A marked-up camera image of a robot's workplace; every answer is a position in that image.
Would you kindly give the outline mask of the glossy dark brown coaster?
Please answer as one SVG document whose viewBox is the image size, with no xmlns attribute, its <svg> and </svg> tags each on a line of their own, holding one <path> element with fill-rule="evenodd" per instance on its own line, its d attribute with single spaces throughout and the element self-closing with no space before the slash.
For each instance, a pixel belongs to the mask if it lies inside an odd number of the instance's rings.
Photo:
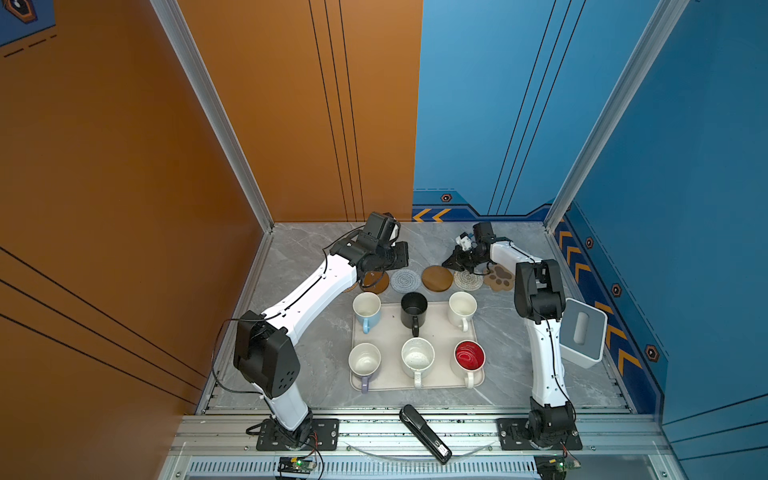
<svg viewBox="0 0 768 480">
<path fill-rule="evenodd" d="M 386 271 L 367 272 L 360 280 L 359 286 L 363 292 L 382 294 L 390 284 L 389 274 Z"/>
</svg>

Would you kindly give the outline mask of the white multicolour woven coaster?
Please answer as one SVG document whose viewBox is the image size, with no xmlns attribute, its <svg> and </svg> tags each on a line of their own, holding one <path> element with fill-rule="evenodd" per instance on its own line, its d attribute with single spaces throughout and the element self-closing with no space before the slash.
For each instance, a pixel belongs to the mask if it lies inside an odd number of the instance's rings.
<svg viewBox="0 0 768 480">
<path fill-rule="evenodd" d="M 484 285 L 484 279 L 482 275 L 469 271 L 457 271 L 454 273 L 454 284 L 459 290 L 473 292 Z"/>
</svg>

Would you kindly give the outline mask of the cork paw print coaster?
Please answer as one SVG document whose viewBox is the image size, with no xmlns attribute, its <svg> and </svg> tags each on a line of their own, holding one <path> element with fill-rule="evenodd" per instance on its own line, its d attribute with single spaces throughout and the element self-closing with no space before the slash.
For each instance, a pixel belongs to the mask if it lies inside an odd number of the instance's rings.
<svg viewBox="0 0 768 480">
<path fill-rule="evenodd" d="M 494 264 L 484 276 L 483 283 L 494 292 L 513 291 L 515 274 L 502 265 Z"/>
</svg>

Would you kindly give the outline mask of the blue grey woven coaster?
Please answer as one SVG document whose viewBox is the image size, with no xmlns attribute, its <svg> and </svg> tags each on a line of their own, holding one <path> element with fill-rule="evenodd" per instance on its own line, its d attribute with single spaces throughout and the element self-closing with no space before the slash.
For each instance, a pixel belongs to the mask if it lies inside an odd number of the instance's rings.
<svg viewBox="0 0 768 480">
<path fill-rule="evenodd" d="M 421 285 L 420 276 L 410 269 L 398 269 L 390 275 L 390 287 L 400 294 L 415 292 Z"/>
</svg>

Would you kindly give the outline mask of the round wooden coaster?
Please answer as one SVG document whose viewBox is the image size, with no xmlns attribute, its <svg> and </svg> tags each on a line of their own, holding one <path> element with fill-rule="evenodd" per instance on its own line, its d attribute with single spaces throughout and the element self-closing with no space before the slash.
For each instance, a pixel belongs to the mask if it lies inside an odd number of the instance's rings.
<svg viewBox="0 0 768 480">
<path fill-rule="evenodd" d="M 447 291 L 453 285 L 454 275 L 451 270 L 443 266 L 432 265 L 422 272 L 421 281 L 427 290 L 440 293 Z"/>
</svg>

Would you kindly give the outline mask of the light blue mug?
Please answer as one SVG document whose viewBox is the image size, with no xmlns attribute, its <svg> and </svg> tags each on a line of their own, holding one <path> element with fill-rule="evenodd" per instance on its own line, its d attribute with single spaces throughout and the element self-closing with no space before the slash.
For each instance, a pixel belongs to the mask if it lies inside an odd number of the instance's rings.
<svg viewBox="0 0 768 480">
<path fill-rule="evenodd" d="M 372 292 L 360 293 L 353 300 L 352 308 L 364 334 L 368 334 L 379 323 L 381 306 L 381 299 Z"/>
</svg>

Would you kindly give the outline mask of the black mug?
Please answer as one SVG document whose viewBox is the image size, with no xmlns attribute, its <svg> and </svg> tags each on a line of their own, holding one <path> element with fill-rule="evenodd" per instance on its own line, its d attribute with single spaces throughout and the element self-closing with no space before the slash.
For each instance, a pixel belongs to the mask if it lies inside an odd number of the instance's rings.
<svg viewBox="0 0 768 480">
<path fill-rule="evenodd" d="M 411 331 L 413 337 L 420 336 L 420 329 L 426 321 L 427 298 L 419 292 L 406 293 L 401 299 L 400 321 Z"/>
</svg>

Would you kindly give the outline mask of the red inside white mug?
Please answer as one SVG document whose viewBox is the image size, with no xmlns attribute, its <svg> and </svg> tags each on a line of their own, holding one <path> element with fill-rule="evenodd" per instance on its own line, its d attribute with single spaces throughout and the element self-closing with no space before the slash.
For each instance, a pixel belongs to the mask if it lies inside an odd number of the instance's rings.
<svg viewBox="0 0 768 480">
<path fill-rule="evenodd" d="M 451 369 L 465 388 L 473 389 L 478 385 L 480 374 L 486 363 L 485 351 L 475 341 L 459 342 L 451 356 Z"/>
</svg>

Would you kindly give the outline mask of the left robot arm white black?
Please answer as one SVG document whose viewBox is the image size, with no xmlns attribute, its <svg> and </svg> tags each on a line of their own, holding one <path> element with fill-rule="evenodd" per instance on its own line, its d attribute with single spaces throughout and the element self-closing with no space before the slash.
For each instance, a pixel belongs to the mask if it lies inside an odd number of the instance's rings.
<svg viewBox="0 0 768 480">
<path fill-rule="evenodd" d="M 408 265 L 400 228 L 389 213 L 370 214 L 363 226 L 322 248 L 321 265 L 283 300 L 236 321 L 233 366 L 264 397 L 277 432 L 292 448 L 308 444 L 313 420 L 295 385 L 300 372 L 295 346 L 316 317 L 368 273 Z"/>
</svg>

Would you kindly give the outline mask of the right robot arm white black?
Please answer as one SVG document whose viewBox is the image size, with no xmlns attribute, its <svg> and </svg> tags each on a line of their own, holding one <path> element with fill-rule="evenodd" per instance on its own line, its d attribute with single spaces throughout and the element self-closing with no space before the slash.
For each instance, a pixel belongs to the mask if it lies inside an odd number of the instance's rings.
<svg viewBox="0 0 768 480">
<path fill-rule="evenodd" d="M 480 222 L 471 234 L 456 238 L 452 254 L 442 265 L 473 273 L 481 264 L 501 265 L 514 273 L 514 307 L 527 321 L 533 368 L 526 424 L 529 441 L 540 449 L 580 449 L 576 409 L 565 387 L 560 351 L 566 297 L 558 262 L 525 252 L 511 239 L 496 235 L 489 222 Z"/>
</svg>

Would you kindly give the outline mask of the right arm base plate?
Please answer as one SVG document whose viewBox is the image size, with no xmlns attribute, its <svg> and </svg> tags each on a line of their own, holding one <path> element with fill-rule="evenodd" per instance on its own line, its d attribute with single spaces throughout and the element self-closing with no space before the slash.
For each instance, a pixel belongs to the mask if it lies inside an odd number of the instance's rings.
<svg viewBox="0 0 768 480">
<path fill-rule="evenodd" d="M 561 450 L 580 451 L 583 443 L 577 430 L 552 431 L 535 434 L 527 418 L 512 417 L 496 420 L 501 448 L 505 451 Z"/>
</svg>

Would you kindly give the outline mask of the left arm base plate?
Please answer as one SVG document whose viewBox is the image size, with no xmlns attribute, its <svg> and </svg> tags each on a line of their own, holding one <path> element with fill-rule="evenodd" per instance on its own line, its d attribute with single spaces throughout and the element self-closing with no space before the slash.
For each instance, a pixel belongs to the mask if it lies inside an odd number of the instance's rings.
<svg viewBox="0 0 768 480">
<path fill-rule="evenodd" d="M 258 428 L 257 451 L 334 451 L 339 438 L 339 420 L 309 418 L 297 430 L 289 431 L 277 420 L 265 419 Z"/>
</svg>

